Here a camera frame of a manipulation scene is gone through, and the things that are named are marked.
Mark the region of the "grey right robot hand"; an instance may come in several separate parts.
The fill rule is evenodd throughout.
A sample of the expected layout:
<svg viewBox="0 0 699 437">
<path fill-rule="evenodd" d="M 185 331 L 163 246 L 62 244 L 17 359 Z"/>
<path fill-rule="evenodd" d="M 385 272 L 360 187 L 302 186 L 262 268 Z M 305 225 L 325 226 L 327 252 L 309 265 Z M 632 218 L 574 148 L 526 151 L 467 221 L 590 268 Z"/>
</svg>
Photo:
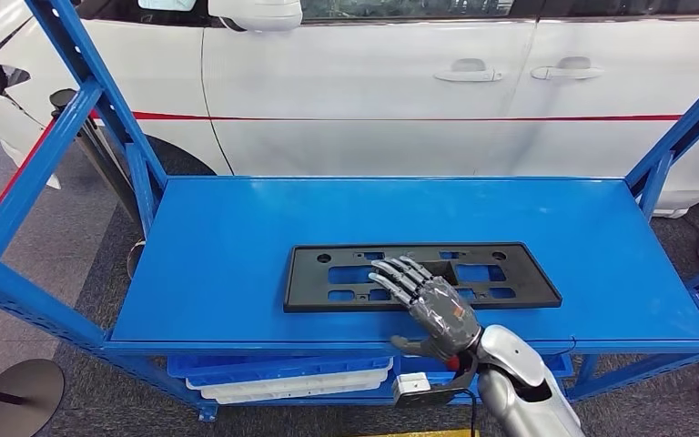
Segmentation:
<svg viewBox="0 0 699 437">
<path fill-rule="evenodd" d="M 481 326 L 474 310 L 446 279 L 406 256 L 373 260 L 371 265 L 368 278 L 387 290 L 428 333 L 425 340 L 394 335 L 390 343 L 396 349 L 449 361 L 479 339 Z"/>
</svg>

